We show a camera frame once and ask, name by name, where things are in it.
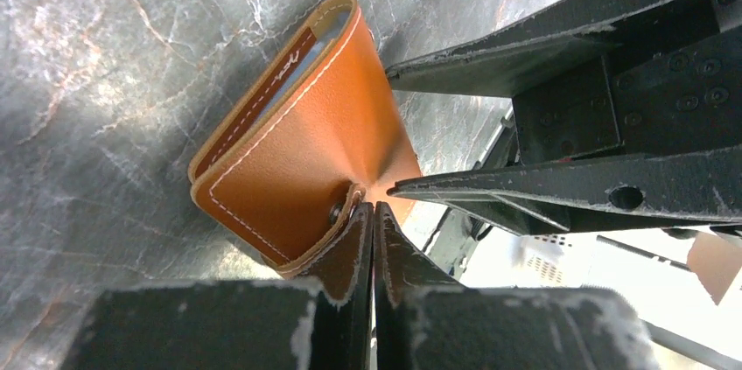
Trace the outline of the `brown leather card holder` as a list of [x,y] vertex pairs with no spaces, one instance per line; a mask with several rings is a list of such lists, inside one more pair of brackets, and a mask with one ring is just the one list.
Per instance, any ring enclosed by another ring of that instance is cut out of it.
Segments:
[[325,0],[189,165],[193,202],[280,276],[306,269],[362,202],[421,174],[357,0]]

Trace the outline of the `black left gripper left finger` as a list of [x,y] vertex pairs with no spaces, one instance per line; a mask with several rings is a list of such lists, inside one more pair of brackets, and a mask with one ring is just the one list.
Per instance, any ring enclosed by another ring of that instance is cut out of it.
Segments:
[[186,281],[105,290],[65,369],[365,369],[374,208],[354,208],[289,280]]

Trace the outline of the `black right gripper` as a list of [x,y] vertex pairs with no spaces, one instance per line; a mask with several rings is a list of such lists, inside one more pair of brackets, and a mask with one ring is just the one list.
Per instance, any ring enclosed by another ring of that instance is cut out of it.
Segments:
[[[741,0],[686,1],[560,0],[388,67],[401,91],[529,89],[514,118],[521,162],[538,164],[407,179],[389,195],[520,235],[740,224]],[[665,157],[540,164],[634,153]]]

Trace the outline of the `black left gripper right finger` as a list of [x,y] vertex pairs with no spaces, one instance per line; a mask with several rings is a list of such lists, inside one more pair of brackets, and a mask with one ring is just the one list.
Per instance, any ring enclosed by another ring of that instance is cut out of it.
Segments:
[[604,289],[472,289],[374,209],[381,369],[656,369],[648,330]]

